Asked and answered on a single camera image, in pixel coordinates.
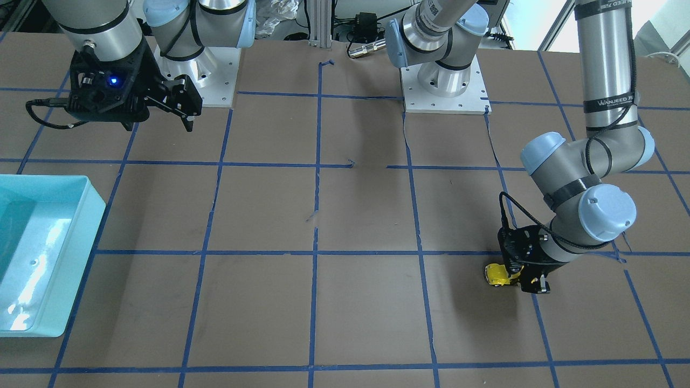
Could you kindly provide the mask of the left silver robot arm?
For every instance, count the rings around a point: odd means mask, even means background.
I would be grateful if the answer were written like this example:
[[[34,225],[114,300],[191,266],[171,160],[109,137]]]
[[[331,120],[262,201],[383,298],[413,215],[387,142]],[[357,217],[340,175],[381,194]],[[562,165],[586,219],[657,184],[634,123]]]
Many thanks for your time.
[[[631,196],[602,182],[645,164],[656,147],[638,123],[632,2],[577,1],[574,14],[588,137],[567,142],[551,131],[522,149],[523,167],[554,218],[511,228],[502,209],[503,262],[485,268],[486,282],[495,287],[518,284],[523,292],[548,293],[552,271],[608,245],[636,220]],[[421,1],[390,20],[384,39],[395,67],[420,66],[423,91],[454,99],[472,84],[472,61],[487,30],[488,14],[476,1]]]

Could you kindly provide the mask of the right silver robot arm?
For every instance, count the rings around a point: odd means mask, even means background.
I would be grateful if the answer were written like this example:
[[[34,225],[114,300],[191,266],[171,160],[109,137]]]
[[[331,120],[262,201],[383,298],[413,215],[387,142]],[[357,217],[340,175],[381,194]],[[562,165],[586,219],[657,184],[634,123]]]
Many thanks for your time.
[[[25,104],[62,108],[76,122],[116,122],[125,130],[148,120],[150,107],[180,118],[188,132],[203,106],[227,104],[212,90],[229,88],[233,74],[214,51],[251,47],[256,36],[254,1],[145,1],[138,19],[129,1],[45,1],[74,46],[66,98]]]

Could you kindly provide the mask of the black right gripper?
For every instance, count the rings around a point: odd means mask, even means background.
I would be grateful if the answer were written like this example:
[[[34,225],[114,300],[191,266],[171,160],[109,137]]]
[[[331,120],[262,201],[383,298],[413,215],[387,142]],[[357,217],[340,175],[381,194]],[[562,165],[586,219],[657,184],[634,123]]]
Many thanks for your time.
[[[202,97],[192,79],[180,75],[173,80],[147,81],[141,86],[145,108],[141,121],[148,120],[148,106],[155,106],[181,118],[188,133],[193,131],[195,117],[202,113]]]

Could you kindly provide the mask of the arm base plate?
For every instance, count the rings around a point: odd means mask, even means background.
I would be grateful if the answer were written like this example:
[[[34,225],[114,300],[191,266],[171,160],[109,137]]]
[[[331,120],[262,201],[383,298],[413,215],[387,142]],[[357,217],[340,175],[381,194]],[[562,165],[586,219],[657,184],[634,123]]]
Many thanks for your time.
[[[478,57],[460,71],[436,62],[400,69],[407,113],[488,115],[491,103]]]
[[[188,61],[173,61],[154,52],[162,74],[174,79],[187,74],[194,82],[204,107],[232,108],[240,57],[238,47],[206,47],[204,52]]]

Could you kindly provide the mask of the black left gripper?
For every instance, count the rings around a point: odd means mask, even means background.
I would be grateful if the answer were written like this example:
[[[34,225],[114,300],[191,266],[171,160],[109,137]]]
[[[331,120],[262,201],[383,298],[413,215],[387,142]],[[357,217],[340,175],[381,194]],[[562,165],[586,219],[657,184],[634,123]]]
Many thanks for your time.
[[[551,235],[534,235],[529,243],[532,250],[526,261],[530,264],[520,273],[520,287],[527,293],[550,293],[548,274],[575,260],[577,254],[563,249]]]

